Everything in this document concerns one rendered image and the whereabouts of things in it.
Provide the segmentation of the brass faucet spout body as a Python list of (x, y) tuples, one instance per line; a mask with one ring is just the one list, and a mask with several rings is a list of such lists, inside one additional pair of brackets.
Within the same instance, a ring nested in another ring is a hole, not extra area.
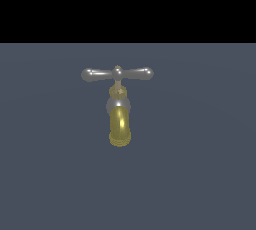
[(115, 147), (124, 147), (131, 141), (129, 114), (131, 104), (127, 98), (127, 89), (120, 81), (109, 89), (109, 99), (106, 104), (107, 113), (110, 117), (110, 143)]

